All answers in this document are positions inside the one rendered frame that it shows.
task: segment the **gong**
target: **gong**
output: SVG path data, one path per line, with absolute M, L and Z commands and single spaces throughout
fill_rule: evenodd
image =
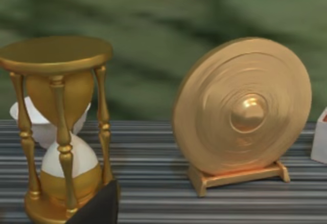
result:
M 186 159 L 209 175 L 261 169 L 296 141 L 311 96 L 307 70 L 291 50 L 237 39 L 204 55 L 184 78 L 174 136 Z

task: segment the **white object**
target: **white object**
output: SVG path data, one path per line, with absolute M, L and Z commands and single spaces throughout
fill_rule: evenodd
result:
M 78 136 L 71 133 L 71 145 L 73 146 L 73 177 L 77 177 L 98 164 L 98 159 L 91 147 Z M 41 170 L 55 177 L 64 178 L 64 174 L 59 161 L 58 143 L 54 142 L 46 151 Z
M 322 112 L 316 124 L 311 159 L 327 164 L 327 108 Z
M 40 144 L 41 147 L 47 149 L 56 139 L 57 128 L 50 123 L 34 106 L 30 97 L 25 97 L 25 105 L 27 108 L 27 112 L 30 116 L 32 122 L 32 132 L 33 138 L 36 142 Z M 73 133 L 78 134 L 85 121 L 87 112 L 91 106 L 91 103 L 87 106 L 84 114 L 81 118 L 75 123 L 73 128 Z M 10 108 L 10 116 L 18 122 L 18 103 L 12 105 Z

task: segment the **black object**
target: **black object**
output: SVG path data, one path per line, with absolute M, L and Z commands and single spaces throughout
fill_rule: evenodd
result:
M 66 224 L 117 224 L 117 218 L 117 181 L 111 181 L 79 209 Z

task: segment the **white cup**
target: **white cup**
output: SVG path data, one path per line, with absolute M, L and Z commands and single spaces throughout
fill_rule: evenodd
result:
M 25 105 L 32 123 L 33 138 L 41 147 L 48 149 L 56 140 L 57 128 L 50 123 L 34 106 L 30 97 L 25 97 Z M 77 135 L 86 121 L 87 112 L 91 107 L 91 103 L 87 106 L 84 114 L 75 123 L 73 134 Z M 10 116 L 18 122 L 18 103 L 16 102 L 10 108 Z

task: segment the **hourglass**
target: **hourglass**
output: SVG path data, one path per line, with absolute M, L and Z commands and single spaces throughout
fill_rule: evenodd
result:
M 65 223 L 113 179 L 104 86 L 105 64 L 110 57 L 109 43 L 81 36 L 34 38 L 0 50 L 0 64 L 10 72 L 16 91 L 18 127 L 29 170 L 25 210 L 35 223 Z M 72 134 L 92 99 L 93 71 L 98 83 L 102 169 L 88 144 Z M 24 90 L 38 111 L 57 127 L 57 139 L 45 153 L 39 175 Z

